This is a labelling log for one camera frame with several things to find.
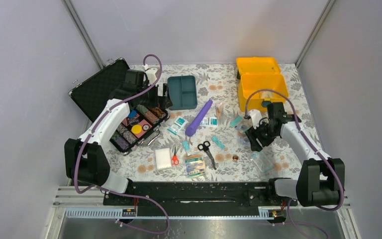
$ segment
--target scissors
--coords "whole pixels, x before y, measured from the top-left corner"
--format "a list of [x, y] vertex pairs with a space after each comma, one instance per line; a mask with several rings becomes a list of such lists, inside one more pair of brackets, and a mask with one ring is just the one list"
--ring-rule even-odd
[[211, 160], [211, 165], [213, 165], [214, 170], [216, 170], [216, 163], [214, 162], [213, 155], [211, 155], [210, 150], [208, 149], [210, 147], [210, 142], [209, 141], [204, 141], [203, 143], [199, 144], [197, 148], [200, 151], [204, 151], [208, 157]]
[[178, 160], [178, 157], [177, 157], [177, 148], [176, 148], [176, 146], [175, 146], [174, 156], [172, 157], [172, 164], [173, 165], [178, 165], [179, 164], [179, 160]]

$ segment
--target yellow box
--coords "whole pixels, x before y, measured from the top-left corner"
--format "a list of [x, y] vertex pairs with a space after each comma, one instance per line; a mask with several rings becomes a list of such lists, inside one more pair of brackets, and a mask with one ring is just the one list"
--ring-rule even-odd
[[236, 58], [239, 74], [264, 73], [279, 74], [281, 68], [273, 57], [239, 57]]
[[[260, 89], [275, 90], [289, 97], [286, 82], [282, 74], [243, 74], [238, 86], [239, 108], [242, 112], [245, 111], [245, 103], [249, 96]], [[263, 101], [284, 103], [285, 99], [276, 93], [259, 92], [251, 97], [248, 103], [248, 110], [257, 109], [261, 112], [266, 112], [267, 108], [262, 107]]]

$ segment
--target table surface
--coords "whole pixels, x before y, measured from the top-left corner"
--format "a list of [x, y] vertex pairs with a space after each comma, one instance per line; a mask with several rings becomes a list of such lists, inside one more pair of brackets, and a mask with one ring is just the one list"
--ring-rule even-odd
[[[308, 103], [300, 82], [297, 69], [294, 64], [279, 64], [282, 75], [285, 77], [289, 98], [295, 105], [298, 116], [302, 119], [305, 132], [320, 145], [315, 129], [314, 120], [308, 107]], [[261, 173], [250, 160], [255, 153], [249, 145], [241, 143], [237, 130], [230, 123], [238, 116], [243, 116], [238, 106], [238, 83], [236, 79], [237, 68], [234, 64], [189, 64], [189, 65], [164, 65], [160, 81], [165, 83], [170, 76], [194, 75], [197, 86], [198, 106], [194, 110], [169, 111], [170, 118], [161, 127], [161, 135], [150, 146], [139, 146], [127, 156], [123, 156], [113, 145], [105, 149], [106, 156], [112, 171], [119, 175], [130, 178], [133, 181], [267, 181], [274, 177], [289, 177], [297, 179], [301, 167], [298, 158], [281, 138], [276, 138], [272, 145], [265, 147], [263, 152], [267, 158], [274, 162], [274, 168], [268, 173]], [[213, 106], [206, 116], [215, 116], [214, 104], [223, 102], [224, 119], [218, 128], [199, 127], [192, 137], [185, 136], [185, 128], [175, 136], [167, 131], [177, 116], [181, 116], [192, 122], [194, 117], [209, 100], [213, 100]], [[288, 103], [285, 109], [291, 112]], [[221, 150], [211, 138], [217, 138], [226, 146]], [[206, 162], [206, 175], [196, 178], [187, 178], [183, 158], [186, 156], [182, 146], [183, 141], [188, 141], [190, 147], [196, 150], [199, 143], [209, 140], [211, 142], [210, 152], [215, 158], [217, 170], [211, 166], [210, 159], [203, 153]], [[178, 166], [169, 169], [157, 170], [155, 163], [155, 149], [177, 147], [177, 156], [180, 160]], [[238, 161], [233, 161], [232, 156], [238, 155]]]

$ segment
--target red wire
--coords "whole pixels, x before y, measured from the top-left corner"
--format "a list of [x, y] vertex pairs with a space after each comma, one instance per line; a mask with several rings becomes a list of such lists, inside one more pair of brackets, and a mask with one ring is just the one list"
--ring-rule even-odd
[[281, 211], [283, 211], [286, 207], [286, 202], [285, 200], [282, 201], [282, 206], [281, 206]]
[[137, 205], [138, 205], [138, 198], [134, 198], [134, 211], [135, 211], [135, 214], [137, 215]]

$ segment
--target small red scissors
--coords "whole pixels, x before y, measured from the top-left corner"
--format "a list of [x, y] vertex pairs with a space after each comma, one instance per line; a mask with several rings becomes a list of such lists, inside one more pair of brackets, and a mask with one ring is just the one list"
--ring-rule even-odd
[[176, 148], [176, 146], [175, 146], [174, 156], [172, 157], [172, 164], [175, 165], [175, 166], [179, 164], [179, 160], [178, 160], [178, 157], [177, 157], [177, 148]]

